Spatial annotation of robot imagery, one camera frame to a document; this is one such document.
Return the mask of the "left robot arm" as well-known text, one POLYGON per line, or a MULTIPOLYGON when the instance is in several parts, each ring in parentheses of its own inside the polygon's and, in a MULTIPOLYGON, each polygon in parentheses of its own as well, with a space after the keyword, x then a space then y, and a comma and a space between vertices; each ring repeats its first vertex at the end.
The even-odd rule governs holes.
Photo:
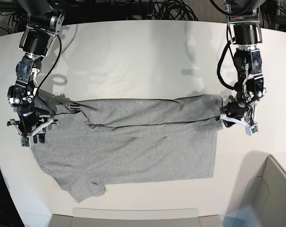
POLYGON ((257 45, 262 42, 259 24, 259 8, 262 0, 226 0, 224 9, 218 10, 226 16, 227 44, 217 64, 217 76, 220 83, 227 89, 235 91, 227 104, 221 108, 226 117, 223 121, 226 127, 244 120, 249 126, 255 122, 256 103, 266 93, 264 76, 262 74, 262 59, 257 45), (237 82, 227 84, 221 76, 221 66, 231 44, 237 45, 232 54, 232 61, 237 72, 237 82))

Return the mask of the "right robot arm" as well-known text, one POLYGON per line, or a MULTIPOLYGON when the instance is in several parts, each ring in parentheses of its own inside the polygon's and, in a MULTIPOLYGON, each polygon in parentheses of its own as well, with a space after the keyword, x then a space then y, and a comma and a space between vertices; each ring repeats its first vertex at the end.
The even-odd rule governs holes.
POLYGON ((46 128, 57 123, 47 110, 35 106, 41 87, 36 78, 42 69, 42 60, 51 50, 64 21, 64 0, 20 0, 27 13, 27 25, 19 47, 25 53, 16 65, 16 82, 8 90, 8 102, 19 120, 11 119, 8 126, 17 130, 21 146, 30 147, 45 141, 46 128))

